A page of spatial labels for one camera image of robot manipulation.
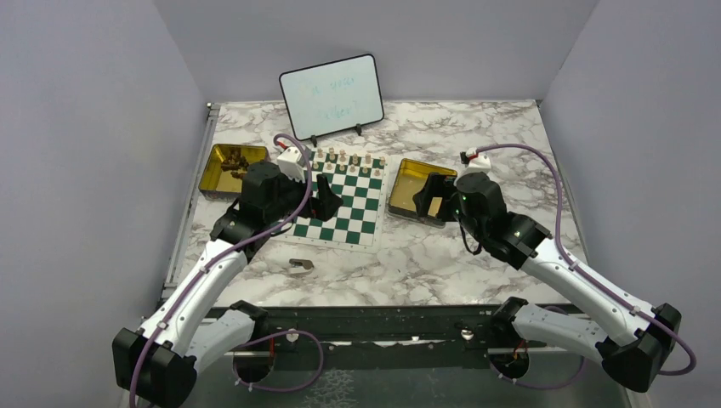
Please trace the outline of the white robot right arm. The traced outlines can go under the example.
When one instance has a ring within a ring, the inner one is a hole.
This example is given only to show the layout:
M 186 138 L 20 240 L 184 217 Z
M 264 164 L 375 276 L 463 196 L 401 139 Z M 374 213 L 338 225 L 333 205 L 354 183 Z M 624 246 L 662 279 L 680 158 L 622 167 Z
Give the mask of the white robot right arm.
M 677 343 L 678 310 L 625 293 L 571 256 L 536 220 L 510 212 L 499 184 L 483 172 L 461 178 L 431 173 L 413 196 L 417 214 L 427 215 L 434 199 L 440 199 L 437 219 L 459 223 L 481 251 L 545 282 L 587 315 L 581 320 L 510 297 L 491 316 L 497 343 L 560 347 L 601 365 L 625 388 L 649 390 Z

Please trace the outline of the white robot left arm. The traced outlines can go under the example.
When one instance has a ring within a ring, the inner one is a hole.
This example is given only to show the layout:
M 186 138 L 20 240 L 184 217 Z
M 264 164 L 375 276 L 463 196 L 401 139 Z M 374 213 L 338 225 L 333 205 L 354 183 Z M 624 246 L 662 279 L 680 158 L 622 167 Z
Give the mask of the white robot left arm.
M 179 407 L 198 375 L 233 348 L 261 349 L 252 368 L 273 364 L 275 335 L 267 332 L 265 310 L 247 302 L 231 306 L 208 326 L 202 321 L 228 286 L 271 234 L 296 218 L 327 221 L 343 199 L 327 177 L 302 167 L 298 180 L 275 163 L 260 161 L 247 169 L 241 194 L 215 222 L 196 265 L 177 290 L 141 326 L 120 330 L 111 348 L 116 382 L 158 407 Z

